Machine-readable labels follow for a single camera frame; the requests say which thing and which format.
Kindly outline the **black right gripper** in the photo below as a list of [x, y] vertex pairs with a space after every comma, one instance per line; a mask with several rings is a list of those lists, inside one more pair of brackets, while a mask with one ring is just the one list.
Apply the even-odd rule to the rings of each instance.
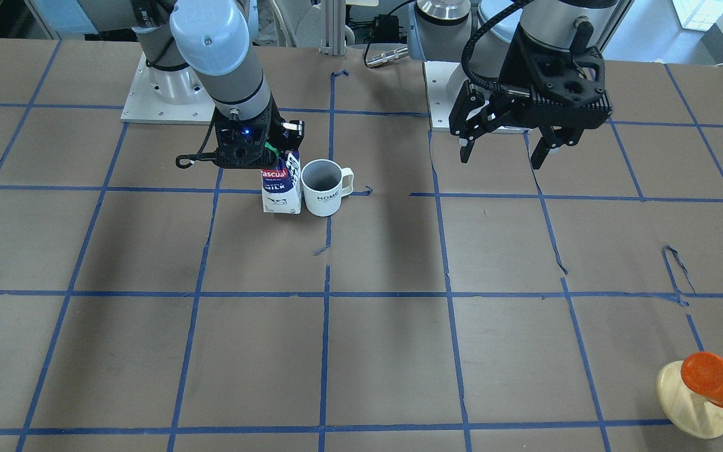
[[284, 120], [276, 104], [270, 104], [264, 115], [265, 143], [269, 143], [279, 154], [299, 151], [305, 137], [304, 121]]

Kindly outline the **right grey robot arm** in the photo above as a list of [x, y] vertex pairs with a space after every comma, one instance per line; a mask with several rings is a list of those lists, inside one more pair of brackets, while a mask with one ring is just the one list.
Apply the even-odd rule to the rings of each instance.
[[254, 1], [34, 1], [59, 35], [131, 29], [142, 48], [121, 115], [128, 123], [208, 121], [212, 152], [181, 155], [177, 166], [272, 167], [296, 151], [302, 121], [279, 114], [252, 41]]

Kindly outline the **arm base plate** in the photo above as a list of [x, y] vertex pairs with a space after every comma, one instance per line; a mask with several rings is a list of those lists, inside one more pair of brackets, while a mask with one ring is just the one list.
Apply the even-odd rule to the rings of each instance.
[[120, 119], [132, 124], [208, 125], [212, 98], [191, 68], [149, 68], [141, 55]]
[[459, 63], [425, 61], [427, 105], [431, 118], [431, 130], [449, 131], [449, 115], [462, 83], [466, 80]]

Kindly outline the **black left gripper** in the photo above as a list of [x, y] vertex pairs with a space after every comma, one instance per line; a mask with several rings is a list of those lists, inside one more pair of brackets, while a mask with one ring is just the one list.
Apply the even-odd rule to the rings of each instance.
[[525, 117], [528, 106], [528, 97], [485, 91], [465, 80], [449, 115], [449, 132], [460, 142], [460, 162], [468, 163], [477, 139], [500, 127], [538, 129], [540, 140], [531, 153], [530, 163], [534, 171], [539, 170], [548, 155], [564, 144], [564, 129], [532, 125]]

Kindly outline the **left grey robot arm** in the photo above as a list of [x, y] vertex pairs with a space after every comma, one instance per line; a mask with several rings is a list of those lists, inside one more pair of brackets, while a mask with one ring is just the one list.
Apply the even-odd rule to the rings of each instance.
[[460, 161], [500, 127], [536, 129], [530, 162], [576, 146], [613, 114], [599, 37], [616, 1], [414, 1], [411, 59], [458, 64], [447, 128]]

